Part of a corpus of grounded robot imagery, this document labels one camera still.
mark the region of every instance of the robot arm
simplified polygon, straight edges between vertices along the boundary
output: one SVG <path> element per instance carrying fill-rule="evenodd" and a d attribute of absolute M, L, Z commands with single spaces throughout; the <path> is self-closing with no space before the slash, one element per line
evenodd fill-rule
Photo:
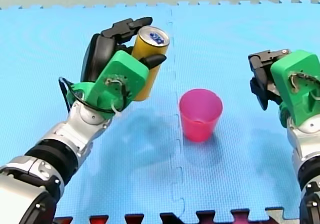
<path fill-rule="evenodd" d="M 320 63 L 315 54 L 269 50 L 249 55 L 250 81 L 263 110 L 279 105 L 279 119 L 293 147 L 302 198 L 300 223 L 320 224 Z"/>
<path fill-rule="evenodd" d="M 159 54 L 136 60 L 132 47 L 123 45 L 151 22 L 150 17 L 126 19 L 95 34 L 81 82 L 59 79 L 68 118 L 23 156 L 0 167 L 0 223 L 52 223 L 65 186 L 90 154 L 94 139 L 143 89 L 149 70 L 166 59 Z"/>

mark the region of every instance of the pink plastic cup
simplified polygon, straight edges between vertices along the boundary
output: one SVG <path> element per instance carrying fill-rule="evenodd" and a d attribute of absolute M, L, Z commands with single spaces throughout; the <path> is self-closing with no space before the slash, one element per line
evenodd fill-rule
<path fill-rule="evenodd" d="M 212 135 L 223 111 L 220 98 L 206 89 L 185 93 L 179 104 L 182 131 L 193 142 L 207 141 Z"/>

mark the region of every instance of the yellow can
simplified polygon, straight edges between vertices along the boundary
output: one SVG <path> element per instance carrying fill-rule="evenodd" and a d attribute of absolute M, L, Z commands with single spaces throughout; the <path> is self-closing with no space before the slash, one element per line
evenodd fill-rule
<path fill-rule="evenodd" d="M 161 29 L 153 26 L 144 26 L 139 29 L 136 36 L 132 56 L 137 60 L 155 54 L 166 54 L 170 44 L 169 36 Z M 146 84 L 140 93 L 135 97 L 135 101 L 144 101 L 149 98 L 152 86 L 161 65 L 150 70 Z"/>

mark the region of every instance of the green robot part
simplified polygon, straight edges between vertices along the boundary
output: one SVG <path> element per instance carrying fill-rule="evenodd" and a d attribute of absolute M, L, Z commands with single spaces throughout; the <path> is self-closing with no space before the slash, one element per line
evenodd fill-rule
<path fill-rule="evenodd" d="M 300 126 L 320 114 L 320 63 L 315 54 L 297 50 L 275 62 L 270 70 L 283 101 L 280 120 L 284 127 L 288 116 Z"/>
<path fill-rule="evenodd" d="M 143 89 L 149 69 L 124 51 L 117 51 L 105 66 L 96 82 L 72 85 L 67 99 L 76 101 L 75 95 L 94 107 L 105 119 L 115 115 L 114 109 L 123 111 Z"/>

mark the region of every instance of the foam floor tile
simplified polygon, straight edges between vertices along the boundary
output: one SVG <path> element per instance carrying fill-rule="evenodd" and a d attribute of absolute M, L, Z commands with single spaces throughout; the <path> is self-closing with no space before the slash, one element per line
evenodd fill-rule
<path fill-rule="evenodd" d="M 79 80 L 91 36 L 114 22 L 143 16 L 152 16 L 155 26 L 170 33 L 171 10 L 161 4 L 1 10 L 0 85 L 5 101 L 0 109 L 5 110 L 6 128 L 0 135 L 2 143 L 8 144 L 0 154 L 1 163 L 23 155 L 55 123 L 65 120 L 67 109 L 58 78 Z M 175 76 L 165 65 L 159 81 L 169 85 Z M 91 155 L 66 188 L 57 217 L 73 217 L 73 222 L 86 224 L 90 216 L 109 215 L 108 223 L 118 224 L 124 223 L 127 214 L 143 213 L 148 223 L 155 223 L 161 212 L 182 212 L 181 204 L 172 200 L 175 172 L 170 162 L 179 134 L 176 111 L 171 108 L 177 95 L 156 84 L 155 90 L 157 96 L 132 104 L 94 143 Z"/>
<path fill-rule="evenodd" d="M 232 222 L 231 210 L 249 209 L 249 220 L 267 220 L 267 207 L 299 217 L 300 189 L 292 148 L 280 125 L 278 107 L 262 111 L 251 94 L 248 55 L 282 48 L 320 54 L 320 5 L 261 3 L 189 5 L 172 8 L 177 94 L 207 88 L 223 101 L 215 135 L 203 145 L 182 140 L 184 223 L 196 211 L 215 210 L 215 222 Z"/>

